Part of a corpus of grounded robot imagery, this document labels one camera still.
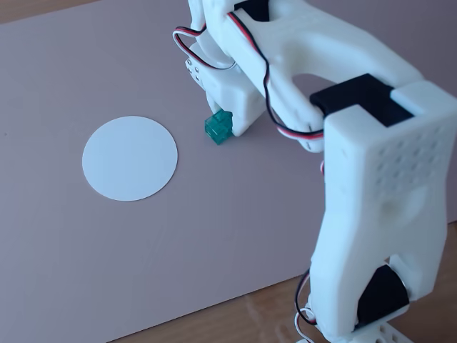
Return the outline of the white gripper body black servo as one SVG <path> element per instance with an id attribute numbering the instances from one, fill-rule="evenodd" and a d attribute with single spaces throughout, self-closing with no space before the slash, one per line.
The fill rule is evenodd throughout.
<path id="1" fill-rule="evenodd" d="M 241 136 L 266 110 L 265 99 L 242 70 L 205 71 L 208 105 L 215 114 L 219 109 L 232 113 L 232 133 Z"/>

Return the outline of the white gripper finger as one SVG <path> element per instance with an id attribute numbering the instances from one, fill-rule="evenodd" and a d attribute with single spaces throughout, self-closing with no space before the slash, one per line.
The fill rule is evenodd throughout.
<path id="1" fill-rule="evenodd" d="M 204 66 L 192 57 L 186 58 L 186 68 L 188 69 L 188 72 L 192 76 L 193 80 L 204 90 L 206 101 L 211 110 L 211 113 L 215 114 L 221 110 L 221 107 L 217 104 L 212 95 L 210 95 L 208 88 L 207 73 L 211 69 Z"/>

